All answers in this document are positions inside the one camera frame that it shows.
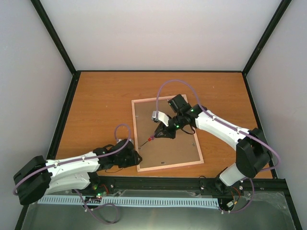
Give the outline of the blue red screwdriver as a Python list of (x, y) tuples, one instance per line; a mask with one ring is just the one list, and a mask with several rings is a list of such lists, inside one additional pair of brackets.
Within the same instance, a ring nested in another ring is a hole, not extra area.
[(148, 143), (148, 142), (150, 142), (150, 141), (152, 141), (152, 140), (154, 140), (155, 139), (155, 137), (149, 137), (143, 144), (141, 144), (140, 146), (139, 146), (139, 149), (141, 149), (146, 143)]

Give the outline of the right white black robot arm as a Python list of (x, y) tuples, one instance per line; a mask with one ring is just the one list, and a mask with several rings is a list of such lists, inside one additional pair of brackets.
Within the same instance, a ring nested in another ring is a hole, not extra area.
[(206, 131), (235, 150), (235, 163), (215, 178), (213, 186), (218, 193), (226, 193), (231, 186), (245, 178), (254, 178), (271, 161), (272, 152), (260, 129), (235, 126), (202, 105), (191, 106), (181, 94), (170, 99), (168, 104), (175, 112), (174, 117), (158, 110), (152, 113), (152, 120), (158, 123), (154, 138), (174, 139), (178, 130), (190, 126), (192, 134), (196, 129)]

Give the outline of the pink photo frame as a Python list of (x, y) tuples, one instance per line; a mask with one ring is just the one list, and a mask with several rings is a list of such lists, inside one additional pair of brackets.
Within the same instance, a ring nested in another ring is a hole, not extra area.
[(135, 149), (142, 158), (137, 165), (139, 173), (204, 163), (197, 134), (189, 125), (182, 127), (174, 121), (167, 127), (152, 120), (156, 110), (160, 117), (177, 115), (168, 103), (171, 99), (165, 96), (131, 101)]

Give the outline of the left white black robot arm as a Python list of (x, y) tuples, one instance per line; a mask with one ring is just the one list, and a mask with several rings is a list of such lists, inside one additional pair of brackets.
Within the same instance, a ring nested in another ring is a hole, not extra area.
[(100, 181), (97, 171), (113, 166), (127, 168), (139, 165), (142, 157), (132, 140), (119, 140), (116, 145), (106, 145), (77, 157), (46, 160), (43, 156), (32, 158), (13, 177), (13, 194), (21, 205), (29, 205), (45, 195), (72, 189), (96, 192)]

